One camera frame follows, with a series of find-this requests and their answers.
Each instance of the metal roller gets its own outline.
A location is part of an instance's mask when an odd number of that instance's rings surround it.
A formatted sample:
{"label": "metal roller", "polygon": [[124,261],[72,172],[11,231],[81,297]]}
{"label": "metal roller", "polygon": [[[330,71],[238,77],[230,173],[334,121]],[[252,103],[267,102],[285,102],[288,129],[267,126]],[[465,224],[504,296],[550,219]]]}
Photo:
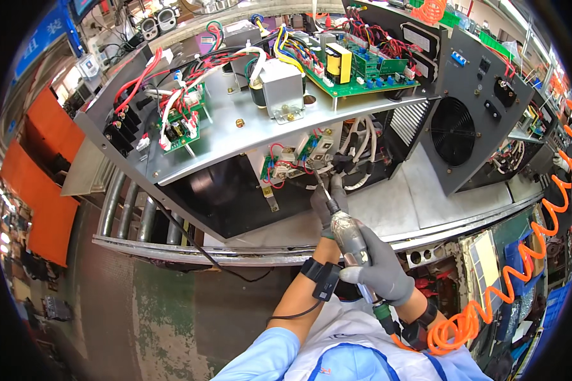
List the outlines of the metal roller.
{"label": "metal roller", "polygon": [[119,195],[121,194],[124,183],[125,174],[123,171],[117,169],[110,180],[110,185],[106,191],[106,198],[104,198],[102,212],[99,216],[98,235],[102,237],[110,237],[112,223],[114,221],[114,212],[119,203]]}
{"label": "metal roller", "polygon": [[[182,217],[178,216],[177,214],[175,214],[175,211],[172,211],[172,217],[176,221],[178,221],[180,226],[183,225],[184,219]],[[169,224],[167,243],[168,244],[176,244],[176,245],[180,245],[182,243],[182,233],[180,233],[180,230],[174,224]]]}
{"label": "metal roller", "polygon": [[142,211],[142,220],[140,221],[140,229],[138,230],[139,242],[150,241],[156,212],[157,212],[157,206],[155,205],[155,202],[150,197],[147,197],[146,203],[144,205],[144,211]]}
{"label": "metal roller", "polygon": [[121,213],[121,222],[119,223],[119,230],[116,232],[116,238],[127,240],[129,236],[129,225],[132,222],[133,208],[135,207],[135,198],[138,195],[140,186],[131,181],[129,189],[125,196],[125,203],[123,204],[123,212]]}

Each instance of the blue sign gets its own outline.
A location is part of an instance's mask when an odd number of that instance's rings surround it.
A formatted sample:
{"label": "blue sign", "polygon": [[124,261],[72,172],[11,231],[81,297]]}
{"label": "blue sign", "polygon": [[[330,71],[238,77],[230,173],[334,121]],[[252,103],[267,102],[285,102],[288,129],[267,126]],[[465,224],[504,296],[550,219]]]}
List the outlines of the blue sign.
{"label": "blue sign", "polygon": [[15,80],[18,80],[30,64],[65,32],[66,21],[63,17],[63,11],[61,7],[55,6],[40,22],[31,36],[23,57],[15,67]]}

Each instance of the gloved hand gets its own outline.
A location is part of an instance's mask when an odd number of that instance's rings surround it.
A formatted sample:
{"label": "gloved hand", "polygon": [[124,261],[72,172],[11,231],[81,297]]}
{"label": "gloved hand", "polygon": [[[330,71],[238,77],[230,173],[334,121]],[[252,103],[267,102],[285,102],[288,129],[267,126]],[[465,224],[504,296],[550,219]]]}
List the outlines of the gloved hand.
{"label": "gloved hand", "polygon": [[[324,179],[324,186],[327,185],[328,179]],[[330,188],[327,187],[327,189],[329,190],[330,196],[335,199],[341,210],[347,213],[348,199],[346,198],[345,191],[343,190],[343,182],[341,181],[341,176],[334,175],[330,179]],[[320,236],[334,240],[332,231],[330,230],[331,215],[328,211],[328,207],[326,206],[326,194],[324,194],[324,191],[320,186],[316,187],[316,190],[313,192],[310,201],[312,203],[313,211],[316,212],[318,217],[320,217],[320,221],[322,222],[322,232],[320,233]]]}
{"label": "gloved hand", "polygon": [[560,167],[565,172],[570,172],[570,166],[568,165],[568,162],[566,162],[558,152],[555,152],[553,155],[553,164]]}
{"label": "gloved hand", "polygon": [[360,225],[360,232],[371,255],[370,267],[351,266],[339,272],[339,278],[348,283],[367,285],[389,304],[397,307],[409,300],[415,281],[404,273],[392,247],[377,237],[368,227]]}

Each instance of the orange coiled air hose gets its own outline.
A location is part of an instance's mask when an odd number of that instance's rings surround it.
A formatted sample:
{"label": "orange coiled air hose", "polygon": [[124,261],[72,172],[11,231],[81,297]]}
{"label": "orange coiled air hose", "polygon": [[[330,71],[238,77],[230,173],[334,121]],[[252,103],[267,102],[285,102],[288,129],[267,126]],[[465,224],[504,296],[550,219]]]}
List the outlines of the orange coiled air hose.
{"label": "orange coiled air hose", "polygon": [[413,8],[411,15],[425,23],[435,24],[443,18],[447,0],[426,0],[419,8]]}
{"label": "orange coiled air hose", "polygon": [[[569,126],[564,126],[565,132],[568,133],[572,137],[572,129]],[[568,163],[570,166],[570,170],[572,170],[572,158],[568,157],[564,151],[559,150],[559,155]],[[486,324],[489,324],[494,319],[494,313],[492,312],[492,304],[490,301],[490,292],[496,294],[500,299],[505,301],[505,303],[512,303],[515,300],[515,291],[513,290],[513,286],[511,283],[512,275],[516,278],[521,279],[524,282],[527,282],[532,276],[532,262],[530,257],[534,257],[536,259],[542,259],[547,254],[547,246],[545,244],[545,240],[542,235],[547,235],[552,237],[553,235],[557,234],[557,229],[559,228],[559,224],[557,222],[557,213],[564,213],[566,209],[568,209],[568,195],[566,194],[566,189],[571,189],[572,184],[563,182],[559,180],[557,176],[552,175],[551,179],[557,184],[557,187],[561,190],[561,194],[564,197],[564,205],[563,206],[556,206],[551,202],[548,202],[547,199],[542,199],[542,205],[545,206],[551,219],[553,220],[553,230],[548,230],[536,222],[531,223],[532,230],[536,237],[538,238],[538,242],[541,244],[541,252],[536,252],[523,243],[519,242],[519,254],[521,255],[521,259],[523,260],[523,269],[524,273],[520,273],[519,271],[513,269],[510,266],[505,266],[502,269],[502,274],[504,276],[504,283],[506,284],[506,291],[508,295],[504,294],[502,291],[498,290],[496,287],[489,286],[486,288],[485,292],[485,306],[486,310],[484,311],[481,308],[480,304],[477,301],[470,301],[466,307],[462,310],[461,313],[455,314],[449,320],[441,321],[437,323],[434,327],[428,330],[427,336],[427,344],[428,349],[431,354],[433,355],[444,355],[447,354],[454,349],[457,349],[464,345],[468,340],[474,339],[477,334],[479,333],[479,319],[477,314],[483,319]],[[449,332],[453,331],[455,333],[453,343],[448,343]],[[390,335],[390,337],[394,340],[394,343],[398,345],[398,347],[413,351],[410,347],[404,345],[400,339],[396,335]]]}

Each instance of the apron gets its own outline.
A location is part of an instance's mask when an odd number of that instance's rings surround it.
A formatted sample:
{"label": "apron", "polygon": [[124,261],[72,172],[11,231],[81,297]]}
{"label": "apron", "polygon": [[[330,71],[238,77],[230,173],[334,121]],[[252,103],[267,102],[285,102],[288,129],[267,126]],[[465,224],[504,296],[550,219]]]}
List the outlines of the apron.
{"label": "apron", "polygon": [[[395,310],[390,306],[393,318]],[[354,344],[378,351],[387,362],[392,381],[447,381],[443,368],[432,356],[400,349],[363,299],[341,302],[333,294],[324,304],[284,381],[313,380],[321,370],[322,355],[338,345]]]}

